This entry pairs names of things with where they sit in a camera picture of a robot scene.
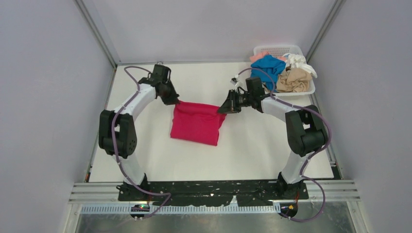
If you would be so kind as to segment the magenta t shirt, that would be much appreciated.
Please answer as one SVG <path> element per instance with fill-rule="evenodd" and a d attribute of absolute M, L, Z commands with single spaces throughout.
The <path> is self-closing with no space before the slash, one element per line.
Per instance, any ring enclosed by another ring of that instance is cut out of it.
<path fill-rule="evenodd" d="M 173 110 L 170 137 L 217 146 L 226 114 L 218 113 L 218 106 L 181 101 Z"/>

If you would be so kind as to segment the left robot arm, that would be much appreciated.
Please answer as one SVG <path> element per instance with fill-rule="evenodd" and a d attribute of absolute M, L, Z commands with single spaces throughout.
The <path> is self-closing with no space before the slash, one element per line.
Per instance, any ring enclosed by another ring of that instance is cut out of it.
<path fill-rule="evenodd" d="M 137 80 L 130 72 L 130 66 L 124 72 L 136 85 L 136 90 L 114 110 L 103 110 L 99 119 L 98 145 L 116 161 L 124 182 L 131 185 L 130 194 L 138 201 L 145 200 L 149 191 L 147 176 L 136 157 L 138 145 L 135 120 L 141 112 L 155 99 L 161 98 L 165 105 L 179 103 L 171 82 L 171 69 L 156 64 L 146 77 Z"/>

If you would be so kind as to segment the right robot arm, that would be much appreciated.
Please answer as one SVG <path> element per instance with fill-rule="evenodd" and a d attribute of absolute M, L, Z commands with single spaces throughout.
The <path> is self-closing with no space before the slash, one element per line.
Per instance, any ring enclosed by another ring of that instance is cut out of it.
<path fill-rule="evenodd" d="M 278 175 L 276 188 L 281 198 L 290 199 L 301 188 L 310 159 L 329 140 L 324 119 L 314 105 L 297 106 L 281 100 L 274 93 L 266 93 L 258 77 L 247 78 L 245 89 L 229 90 L 217 112 L 234 114 L 241 112 L 243 107 L 252 107 L 285 122 L 291 153 Z"/>

